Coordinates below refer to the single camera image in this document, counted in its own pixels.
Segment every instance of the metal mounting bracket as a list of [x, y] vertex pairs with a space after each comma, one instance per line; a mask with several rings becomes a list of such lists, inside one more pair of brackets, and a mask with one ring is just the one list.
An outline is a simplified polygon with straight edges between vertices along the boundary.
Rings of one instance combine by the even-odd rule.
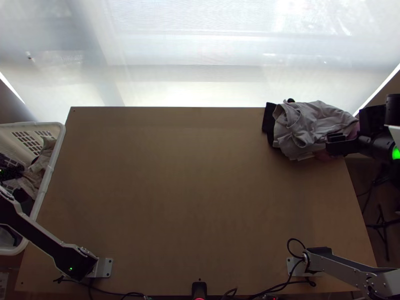
[[[295, 266], [295, 264], [297, 264], [297, 262], [299, 260], [300, 259], [296, 258], [296, 257], [288, 257], [286, 259], [287, 274], [290, 274], [291, 270], [293, 269], [293, 267]], [[293, 276], [297, 276], [297, 277], [320, 277], [323, 274], [322, 272], [318, 272], [318, 273], [315, 273], [315, 274], [305, 273], [306, 267], [307, 267], [307, 263], [305, 261], [299, 263], [297, 265], [297, 267], [293, 271]]]
[[88, 278], [108, 278], [111, 276], [113, 267], [112, 258], [99, 258], [93, 271], [86, 275]]

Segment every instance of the white laundry basket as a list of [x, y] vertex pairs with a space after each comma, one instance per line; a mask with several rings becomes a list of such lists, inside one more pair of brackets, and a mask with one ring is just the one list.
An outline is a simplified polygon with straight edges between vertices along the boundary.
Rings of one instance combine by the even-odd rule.
[[[36, 220], [38, 217], [43, 199], [45, 198], [65, 133], [65, 126], [58, 122], [0, 124], [0, 153], [9, 158], [9, 161], [7, 161], [9, 165], [20, 163], [25, 167], [30, 166], [32, 160], [39, 155], [43, 147], [42, 137], [57, 139], [30, 213], [30, 217], [33, 220]], [[5, 188], [11, 193], [14, 189], [11, 185], [5, 186]], [[16, 255], [24, 250], [27, 244], [28, 240], [23, 238], [17, 246], [1, 246], [0, 255]]]

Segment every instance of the green led light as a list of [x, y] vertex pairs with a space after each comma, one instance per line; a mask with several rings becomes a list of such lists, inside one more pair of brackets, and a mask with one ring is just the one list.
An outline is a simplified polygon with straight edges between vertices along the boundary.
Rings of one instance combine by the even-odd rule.
[[397, 146], [395, 146], [393, 148], [393, 151], [391, 153], [391, 159], [392, 160], [400, 160], [400, 150], [399, 150], [399, 148], [397, 148]]

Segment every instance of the tripod leg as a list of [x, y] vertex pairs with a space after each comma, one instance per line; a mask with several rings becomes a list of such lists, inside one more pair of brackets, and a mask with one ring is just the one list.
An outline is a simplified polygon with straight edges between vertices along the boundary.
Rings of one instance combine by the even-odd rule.
[[390, 261], [389, 258], [389, 244], [388, 244], [388, 234], [386, 233], [386, 227], [383, 227], [383, 243], [384, 243], [384, 249], [386, 252], [386, 260]]

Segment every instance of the wooden table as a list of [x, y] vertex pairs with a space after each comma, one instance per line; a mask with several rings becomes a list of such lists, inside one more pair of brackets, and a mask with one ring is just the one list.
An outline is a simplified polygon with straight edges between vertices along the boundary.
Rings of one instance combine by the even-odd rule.
[[[75, 107], [38, 222], [114, 258], [96, 286], [147, 295], [250, 295], [285, 282], [286, 241], [375, 266], [345, 161], [292, 162], [261, 132], [262, 108]], [[56, 284], [50, 257], [26, 248], [16, 289]], [[330, 276], [285, 293], [354, 290]]]

